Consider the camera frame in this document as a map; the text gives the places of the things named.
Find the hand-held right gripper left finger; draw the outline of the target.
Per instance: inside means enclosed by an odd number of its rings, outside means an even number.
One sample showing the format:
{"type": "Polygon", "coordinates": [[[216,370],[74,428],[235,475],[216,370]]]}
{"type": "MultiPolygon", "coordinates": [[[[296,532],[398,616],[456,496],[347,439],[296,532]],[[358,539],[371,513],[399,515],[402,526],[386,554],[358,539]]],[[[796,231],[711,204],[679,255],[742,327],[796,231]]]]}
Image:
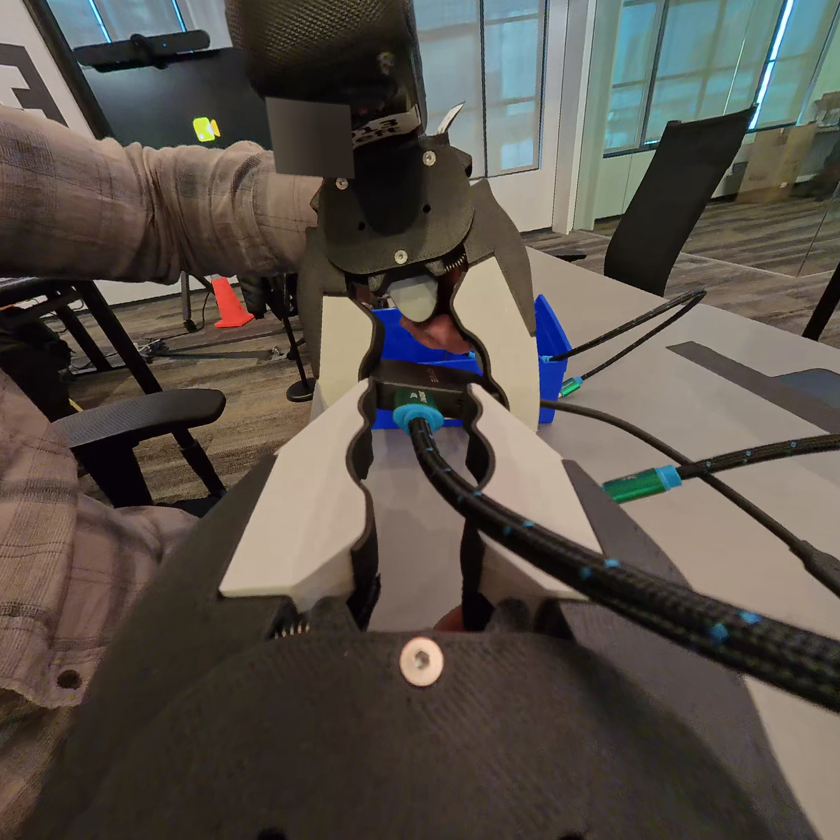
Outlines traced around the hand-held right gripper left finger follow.
{"type": "Polygon", "coordinates": [[[382,590],[371,493],[375,384],[363,380],[276,452],[219,585],[227,598],[285,596],[299,613],[344,599],[365,630],[382,590]]]}

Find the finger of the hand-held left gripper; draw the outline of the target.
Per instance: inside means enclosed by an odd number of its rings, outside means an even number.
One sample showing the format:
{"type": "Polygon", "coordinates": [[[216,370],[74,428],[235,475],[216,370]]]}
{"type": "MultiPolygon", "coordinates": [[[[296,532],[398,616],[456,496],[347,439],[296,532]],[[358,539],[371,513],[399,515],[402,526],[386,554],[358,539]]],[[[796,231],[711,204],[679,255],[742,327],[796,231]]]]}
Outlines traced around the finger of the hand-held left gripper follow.
{"type": "Polygon", "coordinates": [[[540,397],[535,328],[527,326],[495,256],[467,269],[449,307],[476,347],[485,380],[514,417],[536,430],[540,397]]]}
{"type": "Polygon", "coordinates": [[[371,376],[384,341],[385,326],[372,310],[349,297],[322,297],[318,386],[324,408],[371,376]]]}

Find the blue plastic bin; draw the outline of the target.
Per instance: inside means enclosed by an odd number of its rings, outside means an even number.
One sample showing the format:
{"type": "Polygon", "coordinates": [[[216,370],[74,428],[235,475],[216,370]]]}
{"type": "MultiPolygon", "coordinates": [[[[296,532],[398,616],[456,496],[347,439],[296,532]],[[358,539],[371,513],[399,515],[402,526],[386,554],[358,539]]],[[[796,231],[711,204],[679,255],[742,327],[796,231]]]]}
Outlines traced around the blue plastic bin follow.
{"type": "MultiPolygon", "coordinates": [[[[544,295],[534,302],[537,324],[536,340],[539,356],[539,393],[546,401],[554,401],[560,394],[567,368],[566,360],[554,357],[571,349],[565,332],[544,295]]],[[[466,385],[480,378],[480,366],[474,351],[465,354],[432,350],[404,329],[402,314],[396,308],[382,308],[374,314],[385,327],[382,352],[384,361],[410,362],[430,368],[444,382],[466,385]]]]}

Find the black port adapter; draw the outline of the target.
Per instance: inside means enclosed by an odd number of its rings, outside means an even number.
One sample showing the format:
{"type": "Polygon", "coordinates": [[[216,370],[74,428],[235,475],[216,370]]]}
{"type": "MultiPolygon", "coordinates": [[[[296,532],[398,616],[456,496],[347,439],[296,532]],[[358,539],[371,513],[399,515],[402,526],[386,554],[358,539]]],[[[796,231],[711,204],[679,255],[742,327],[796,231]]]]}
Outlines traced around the black port adapter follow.
{"type": "Polygon", "coordinates": [[[393,411],[397,397],[424,392],[444,417],[445,426],[458,426],[465,415],[467,389],[482,385],[477,371],[451,365],[428,364],[405,360],[382,359],[372,372],[375,385],[377,418],[374,427],[395,428],[393,411]]]}

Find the person's left forearm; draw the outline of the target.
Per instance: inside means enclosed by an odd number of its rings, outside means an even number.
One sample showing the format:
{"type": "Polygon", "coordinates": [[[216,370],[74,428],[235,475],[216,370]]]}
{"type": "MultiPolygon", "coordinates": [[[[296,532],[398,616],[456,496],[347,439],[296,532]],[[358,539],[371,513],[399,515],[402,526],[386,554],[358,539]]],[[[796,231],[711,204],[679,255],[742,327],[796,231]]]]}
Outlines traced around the person's left forearm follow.
{"type": "Polygon", "coordinates": [[[322,180],[256,143],[154,150],[1,109],[1,274],[172,284],[295,270],[322,180]]]}

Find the person's left hand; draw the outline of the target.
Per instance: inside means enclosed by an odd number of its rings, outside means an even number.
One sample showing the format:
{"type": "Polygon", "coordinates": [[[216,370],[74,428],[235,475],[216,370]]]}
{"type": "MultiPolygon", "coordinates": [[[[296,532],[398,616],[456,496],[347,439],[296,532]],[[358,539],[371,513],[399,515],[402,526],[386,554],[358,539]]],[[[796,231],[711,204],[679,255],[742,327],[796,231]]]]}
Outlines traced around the person's left hand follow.
{"type": "Polygon", "coordinates": [[[458,325],[447,311],[436,314],[422,322],[415,322],[406,316],[401,316],[400,324],[415,341],[430,350],[460,355],[476,350],[475,345],[461,333],[458,325]]]}

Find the black round base stand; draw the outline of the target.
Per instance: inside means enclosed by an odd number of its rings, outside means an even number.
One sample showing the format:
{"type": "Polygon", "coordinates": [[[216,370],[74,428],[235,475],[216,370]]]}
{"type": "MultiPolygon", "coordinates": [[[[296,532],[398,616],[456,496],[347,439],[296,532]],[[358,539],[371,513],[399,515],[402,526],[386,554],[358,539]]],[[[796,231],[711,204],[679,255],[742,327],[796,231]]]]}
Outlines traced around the black round base stand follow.
{"type": "Polygon", "coordinates": [[[297,366],[298,379],[288,386],[287,399],[291,403],[308,403],[313,398],[316,381],[306,372],[301,358],[300,347],[302,341],[296,339],[291,326],[291,310],[287,301],[286,279],[283,276],[263,277],[261,278],[261,285],[266,296],[268,309],[281,321],[285,330],[289,342],[287,358],[295,362],[297,366]]]}

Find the orange traffic cone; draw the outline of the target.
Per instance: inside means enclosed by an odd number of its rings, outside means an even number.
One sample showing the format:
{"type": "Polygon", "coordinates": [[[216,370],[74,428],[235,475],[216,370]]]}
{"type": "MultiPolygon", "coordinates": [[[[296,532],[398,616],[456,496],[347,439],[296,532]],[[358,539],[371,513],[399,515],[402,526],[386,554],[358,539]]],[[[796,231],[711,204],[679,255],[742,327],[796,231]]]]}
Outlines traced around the orange traffic cone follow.
{"type": "Polygon", "coordinates": [[[238,329],[256,319],[240,300],[228,278],[214,278],[211,283],[219,314],[219,320],[214,324],[216,329],[238,329]]]}

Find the glass window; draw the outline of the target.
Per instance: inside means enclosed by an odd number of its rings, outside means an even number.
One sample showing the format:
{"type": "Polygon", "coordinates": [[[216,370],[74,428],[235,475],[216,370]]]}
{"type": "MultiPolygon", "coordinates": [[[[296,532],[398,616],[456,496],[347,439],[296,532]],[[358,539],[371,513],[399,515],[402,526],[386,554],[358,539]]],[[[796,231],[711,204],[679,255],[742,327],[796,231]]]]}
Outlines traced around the glass window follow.
{"type": "Polygon", "coordinates": [[[672,121],[750,107],[750,132],[802,121],[837,15],[832,1],[622,2],[604,157],[652,150],[672,121]]]}
{"type": "Polygon", "coordinates": [[[450,143],[472,159],[472,178],[539,167],[547,3],[415,1],[427,131],[462,109],[450,143]]]}

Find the black mesh office chair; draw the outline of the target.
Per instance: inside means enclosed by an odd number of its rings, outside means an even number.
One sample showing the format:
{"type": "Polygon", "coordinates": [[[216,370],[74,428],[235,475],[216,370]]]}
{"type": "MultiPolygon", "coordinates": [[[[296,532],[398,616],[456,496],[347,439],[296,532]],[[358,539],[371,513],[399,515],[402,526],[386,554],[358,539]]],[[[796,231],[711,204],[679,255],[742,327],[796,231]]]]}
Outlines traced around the black mesh office chair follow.
{"type": "Polygon", "coordinates": [[[2,325],[16,326],[37,321],[41,314],[55,314],[96,371],[109,371],[110,363],[70,311],[74,301],[85,303],[143,395],[74,413],[57,419],[52,427],[114,508],[152,505],[134,450],[146,440],[173,436],[183,458],[204,484],[207,496],[172,505],[197,517],[206,515],[224,497],[226,489],[191,429],[216,422],[224,412],[225,395],[213,389],[162,389],[92,280],[3,278],[2,325]]]}

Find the black high-back chair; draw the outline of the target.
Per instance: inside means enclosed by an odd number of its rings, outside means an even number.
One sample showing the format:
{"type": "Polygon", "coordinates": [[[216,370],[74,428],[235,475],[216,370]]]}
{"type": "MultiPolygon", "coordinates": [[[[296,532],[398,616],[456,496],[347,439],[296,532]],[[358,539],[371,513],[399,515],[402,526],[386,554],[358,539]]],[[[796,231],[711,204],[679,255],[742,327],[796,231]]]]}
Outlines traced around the black high-back chair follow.
{"type": "Polygon", "coordinates": [[[754,111],[666,124],[606,248],[606,277],[664,296],[679,253],[741,148],[754,111]]]}

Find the black tv screen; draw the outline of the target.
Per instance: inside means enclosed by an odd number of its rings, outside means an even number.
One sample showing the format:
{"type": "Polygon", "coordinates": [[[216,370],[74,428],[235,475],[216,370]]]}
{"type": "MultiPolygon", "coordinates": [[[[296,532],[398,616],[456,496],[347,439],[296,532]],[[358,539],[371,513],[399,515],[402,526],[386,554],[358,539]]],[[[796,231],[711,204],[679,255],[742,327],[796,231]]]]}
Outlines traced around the black tv screen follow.
{"type": "Polygon", "coordinates": [[[272,148],[266,105],[250,86],[245,57],[237,49],[176,56],[164,68],[84,67],[82,72],[110,135],[121,145],[221,150],[251,141],[272,148]]]}

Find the black video bar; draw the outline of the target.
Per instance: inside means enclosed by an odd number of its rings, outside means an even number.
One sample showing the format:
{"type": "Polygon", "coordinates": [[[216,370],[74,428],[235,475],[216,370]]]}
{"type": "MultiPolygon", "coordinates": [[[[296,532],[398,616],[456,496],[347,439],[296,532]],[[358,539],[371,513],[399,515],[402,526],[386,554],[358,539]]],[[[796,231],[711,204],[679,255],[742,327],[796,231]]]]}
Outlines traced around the black video bar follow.
{"type": "Polygon", "coordinates": [[[203,29],[168,35],[133,34],[128,39],[99,45],[84,45],[72,50],[82,67],[99,72],[140,67],[164,69],[175,60],[209,49],[211,39],[203,29]]]}

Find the dark desk hatch panel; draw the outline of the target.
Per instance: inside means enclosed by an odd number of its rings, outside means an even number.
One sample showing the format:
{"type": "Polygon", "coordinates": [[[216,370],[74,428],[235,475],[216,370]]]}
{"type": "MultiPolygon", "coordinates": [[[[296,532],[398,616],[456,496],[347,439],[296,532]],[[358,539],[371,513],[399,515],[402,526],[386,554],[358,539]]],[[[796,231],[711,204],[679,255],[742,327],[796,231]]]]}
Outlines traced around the dark desk hatch panel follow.
{"type": "Polygon", "coordinates": [[[809,369],[775,377],[799,392],[803,392],[832,408],[839,409],[839,374],[826,369],[809,369]]]}

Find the black tripod stand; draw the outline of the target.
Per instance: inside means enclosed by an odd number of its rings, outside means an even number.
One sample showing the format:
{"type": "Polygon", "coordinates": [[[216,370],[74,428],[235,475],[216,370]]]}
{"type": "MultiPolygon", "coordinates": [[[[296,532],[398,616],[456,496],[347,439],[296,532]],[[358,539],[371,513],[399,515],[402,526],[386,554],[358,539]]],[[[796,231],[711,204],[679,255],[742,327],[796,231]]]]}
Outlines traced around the black tripod stand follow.
{"type": "Polygon", "coordinates": [[[818,341],[831,317],[839,304],[840,298],[840,265],[837,264],[835,270],[826,284],[819,301],[817,302],[813,313],[806,324],[802,337],[804,339],[818,341]]]}

